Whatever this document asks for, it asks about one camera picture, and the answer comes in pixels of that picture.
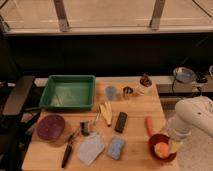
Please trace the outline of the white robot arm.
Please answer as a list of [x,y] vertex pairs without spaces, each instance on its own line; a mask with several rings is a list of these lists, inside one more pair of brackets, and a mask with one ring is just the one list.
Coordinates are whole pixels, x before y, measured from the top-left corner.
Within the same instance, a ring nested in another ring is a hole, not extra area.
[[165,125],[170,154],[178,151],[183,140],[191,134],[192,126],[213,138],[213,101],[210,98],[199,96],[176,103],[175,115]]

